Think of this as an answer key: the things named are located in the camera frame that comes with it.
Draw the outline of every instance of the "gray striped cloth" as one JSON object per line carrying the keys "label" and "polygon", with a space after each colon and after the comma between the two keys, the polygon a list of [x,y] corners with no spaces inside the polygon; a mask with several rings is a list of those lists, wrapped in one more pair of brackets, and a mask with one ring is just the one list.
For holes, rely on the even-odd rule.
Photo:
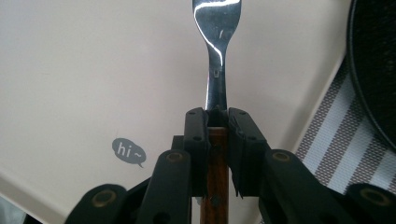
{"label": "gray striped cloth", "polygon": [[396,155],[364,115],[345,62],[296,155],[321,184],[340,193],[364,182],[396,194]]}

